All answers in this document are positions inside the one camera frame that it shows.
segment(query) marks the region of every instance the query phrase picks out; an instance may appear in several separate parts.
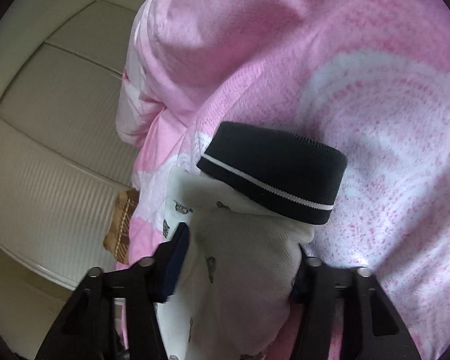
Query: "ribbed edge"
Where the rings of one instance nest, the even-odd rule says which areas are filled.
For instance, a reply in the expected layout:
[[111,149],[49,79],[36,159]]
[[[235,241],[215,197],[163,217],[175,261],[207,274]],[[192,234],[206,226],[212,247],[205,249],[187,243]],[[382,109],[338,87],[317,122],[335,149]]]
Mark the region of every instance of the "ribbed edge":
[[269,210],[321,225],[330,217],[347,158],[300,135],[224,122],[197,166]]

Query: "metal screw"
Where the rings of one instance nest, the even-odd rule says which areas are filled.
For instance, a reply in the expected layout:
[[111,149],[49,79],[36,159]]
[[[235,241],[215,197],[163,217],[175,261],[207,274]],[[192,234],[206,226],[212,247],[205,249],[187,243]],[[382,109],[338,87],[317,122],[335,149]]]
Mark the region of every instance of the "metal screw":
[[99,268],[98,266],[94,266],[92,269],[90,269],[90,271],[88,271],[88,275],[91,278],[96,278],[98,276],[100,276],[102,274],[102,269]]
[[362,276],[363,278],[369,278],[370,276],[373,275],[372,269],[367,268],[367,267],[365,267],[365,266],[363,266],[363,267],[361,267],[361,268],[358,268],[358,269],[356,270],[356,272],[357,272],[360,276]]
[[140,266],[152,266],[155,264],[155,260],[153,257],[143,257],[139,262],[138,265]]
[[322,260],[317,258],[317,257],[308,257],[307,258],[307,264],[309,266],[321,266],[322,265]]

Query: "pink fabric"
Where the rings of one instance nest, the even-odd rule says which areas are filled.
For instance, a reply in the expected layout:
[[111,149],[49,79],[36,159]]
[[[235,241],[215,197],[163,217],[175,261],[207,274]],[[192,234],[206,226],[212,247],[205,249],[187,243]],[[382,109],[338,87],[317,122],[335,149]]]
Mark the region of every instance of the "pink fabric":
[[[334,266],[371,267],[422,358],[437,359],[450,343],[445,4],[147,0],[116,120],[121,138],[141,147],[131,262],[162,239],[171,167],[198,173],[222,120],[298,132],[347,155],[336,208],[311,248]],[[268,360],[288,358],[297,315]]]

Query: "black fabric band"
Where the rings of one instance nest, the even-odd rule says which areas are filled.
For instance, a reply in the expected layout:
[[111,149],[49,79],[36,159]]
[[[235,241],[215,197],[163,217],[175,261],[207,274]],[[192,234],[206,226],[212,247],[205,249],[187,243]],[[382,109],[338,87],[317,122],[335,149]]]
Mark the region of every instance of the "black fabric band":
[[224,122],[197,166],[269,210],[322,225],[330,217],[347,158],[300,135]]

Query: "white cloth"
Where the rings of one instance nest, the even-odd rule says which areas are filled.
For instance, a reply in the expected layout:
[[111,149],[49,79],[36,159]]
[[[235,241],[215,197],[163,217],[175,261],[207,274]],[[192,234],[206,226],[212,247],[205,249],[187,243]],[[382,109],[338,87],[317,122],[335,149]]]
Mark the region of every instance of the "white cloth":
[[180,222],[190,227],[190,247],[175,294],[157,307],[168,355],[262,358],[288,318],[299,243],[313,239],[313,226],[175,167],[167,186],[167,239]]

